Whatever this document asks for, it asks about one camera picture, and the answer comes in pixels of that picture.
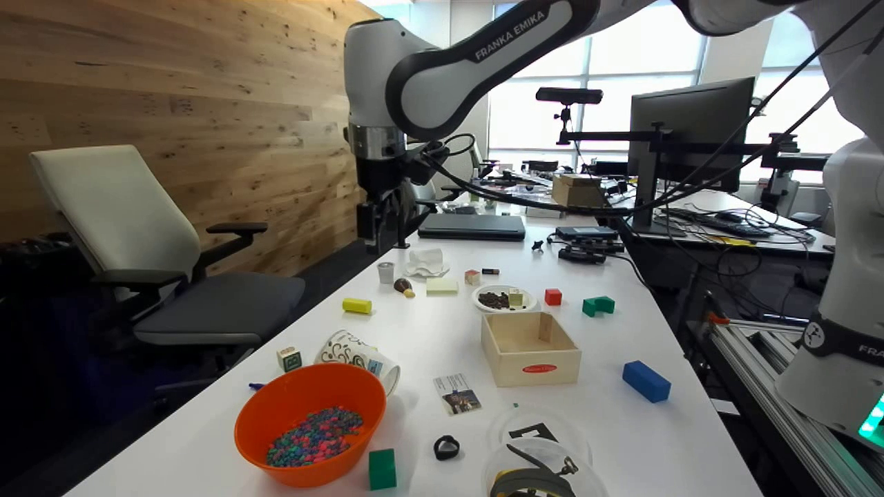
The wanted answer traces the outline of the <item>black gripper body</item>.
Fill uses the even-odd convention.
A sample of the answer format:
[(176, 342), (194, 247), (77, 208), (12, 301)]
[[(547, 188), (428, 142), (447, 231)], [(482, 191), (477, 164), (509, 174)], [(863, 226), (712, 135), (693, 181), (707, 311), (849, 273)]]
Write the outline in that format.
[(356, 178), (366, 197), (356, 204), (356, 233), (366, 243), (379, 243), (385, 231), (395, 240), (407, 236), (408, 208), (404, 204), (407, 175), (390, 160), (360, 160)]

